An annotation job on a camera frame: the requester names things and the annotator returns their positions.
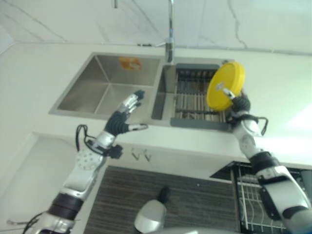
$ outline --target marble wall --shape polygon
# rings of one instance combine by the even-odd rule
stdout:
[[[0,0],[15,41],[158,44],[167,0]],[[179,46],[312,52],[311,0],[175,0]]]
[[[0,54],[6,50],[12,43],[14,39],[11,35],[0,25]]]

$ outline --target robot forearm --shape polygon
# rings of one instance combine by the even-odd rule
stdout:
[[[63,188],[53,200],[49,210],[37,222],[32,234],[69,234],[75,218],[84,201],[90,194],[100,168],[108,156],[119,158],[122,147],[113,146],[118,134],[143,130],[146,124],[126,124],[131,112],[140,105],[144,92],[137,91],[122,102],[117,111],[109,118],[104,131],[95,140],[88,140],[87,148],[79,150],[75,167],[66,179]]]
[[[261,185],[260,195],[268,216],[281,220],[293,234],[312,233],[311,203],[287,168],[257,147],[254,140],[259,136],[257,123],[241,121],[234,128],[234,135]]]

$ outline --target sink basin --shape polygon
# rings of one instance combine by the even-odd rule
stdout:
[[[217,60],[203,63],[165,65],[152,111],[152,119],[169,121],[171,126],[228,131],[226,112],[208,107],[206,92],[215,72]]]
[[[150,119],[148,109],[154,91],[159,57],[92,56],[51,110],[52,114],[108,119],[130,94],[145,91],[133,121]]]
[[[94,54],[64,90],[51,114],[108,119],[137,90],[142,106],[129,121],[161,126],[229,130],[226,113],[206,104],[209,82],[224,59]]]

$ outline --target black joint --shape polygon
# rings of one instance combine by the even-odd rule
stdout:
[[[235,97],[232,99],[233,106],[232,110],[234,112],[239,112],[239,111],[247,111],[249,112],[251,109],[251,104],[247,96],[242,95],[240,97]]]
[[[116,145],[113,146],[108,153],[108,156],[114,159],[119,159],[122,155],[122,146]]]
[[[283,180],[288,180],[289,178],[285,175],[281,175],[281,176],[278,176],[278,177],[273,177],[273,178],[270,178],[270,179],[265,179],[263,178],[262,176],[260,178],[258,178],[258,182],[259,184],[261,185],[265,185],[265,184],[272,184],[272,183],[277,183],[277,182],[281,182]]]
[[[114,136],[126,133],[129,131],[128,125],[125,123],[126,119],[126,113],[120,113],[119,111],[115,111],[108,119],[104,130]]]
[[[169,198],[170,198],[170,195],[171,195],[171,190],[169,187],[163,187],[161,190],[160,190],[160,193],[157,197],[157,200],[159,202],[161,202],[162,204],[165,204]]]
[[[135,95],[137,95],[137,99],[138,100],[141,100],[141,99],[144,98],[144,93],[145,92],[143,90],[138,90],[138,91],[135,92]]]
[[[304,210],[307,210],[308,208],[307,207],[304,207],[304,206],[294,206],[294,207],[290,207],[286,210],[284,210],[283,212],[283,216],[284,218],[287,218],[287,219],[291,219],[291,217],[297,213],[298,211],[304,211]]]
[[[80,211],[83,205],[83,200],[70,196],[68,194],[58,194],[53,200],[48,213],[66,218],[69,220],[75,220],[77,213]]]
[[[273,220],[280,220],[281,217],[268,191],[262,187],[259,193],[267,215]]]
[[[272,157],[271,154],[267,151],[263,151],[254,155],[250,159],[250,163],[255,174],[263,169],[281,165],[277,158]]]
[[[99,146],[96,144],[96,146],[94,146],[94,141],[93,140],[88,140],[86,142],[87,146],[89,147],[90,150],[92,150],[93,152],[100,154],[102,156],[107,156],[108,150],[104,149],[103,147]]]
[[[71,232],[71,229],[68,229],[65,233],[62,233],[62,234],[70,234],[70,232]],[[60,234],[60,233],[45,229],[45,230],[40,231],[39,234]]]

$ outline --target wire rack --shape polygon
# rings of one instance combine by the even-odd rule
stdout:
[[[225,122],[225,112],[209,108],[206,92],[215,70],[178,69],[175,118]]]
[[[300,184],[301,173],[296,169],[290,170],[290,173],[303,187]],[[274,221],[266,214],[259,194],[260,185],[250,164],[238,163],[236,175],[241,230],[248,234],[288,234],[282,222]]]

